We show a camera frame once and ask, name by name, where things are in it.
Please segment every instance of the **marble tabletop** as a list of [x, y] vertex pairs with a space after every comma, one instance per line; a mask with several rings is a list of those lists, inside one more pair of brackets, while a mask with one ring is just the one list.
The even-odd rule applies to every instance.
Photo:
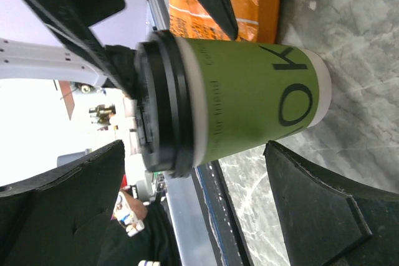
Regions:
[[[281, 0], [279, 43], [320, 54], [333, 82], [324, 120], [280, 142], [339, 174], [399, 192], [399, 0]], [[254, 264], [289, 265], [263, 151], [220, 163]]]

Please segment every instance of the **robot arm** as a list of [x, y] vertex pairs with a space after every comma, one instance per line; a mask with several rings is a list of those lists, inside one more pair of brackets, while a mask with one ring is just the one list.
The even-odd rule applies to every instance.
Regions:
[[63, 47], [0, 38], [0, 79], [32, 78], [81, 82], [101, 87], [107, 76]]

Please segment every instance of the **green paper cup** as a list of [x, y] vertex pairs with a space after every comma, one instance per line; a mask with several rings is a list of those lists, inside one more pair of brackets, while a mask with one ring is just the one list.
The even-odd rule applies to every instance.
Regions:
[[149, 171], [192, 167], [296, 134], [329, 109], [329, 71], [287, 45], [156, 32], [136, 55], [136, 120]]

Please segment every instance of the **orange package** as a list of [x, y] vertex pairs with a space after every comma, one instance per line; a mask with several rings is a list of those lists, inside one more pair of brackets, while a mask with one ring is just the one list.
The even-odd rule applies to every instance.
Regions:
[[[231, 0], [238, 40], [274, 43], [280, 0]], [[181, 37], [229, 40], [197, 0], [169, 0], [170, 29]]]

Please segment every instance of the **black lid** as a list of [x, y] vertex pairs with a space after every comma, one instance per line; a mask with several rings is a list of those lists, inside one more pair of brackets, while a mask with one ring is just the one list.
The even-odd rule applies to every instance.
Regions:
[[194, 138], [190, 95], [175, 38], [154, 32], [139, 44], [135, 118], [146, 169], [186, 176], [193, 165]]

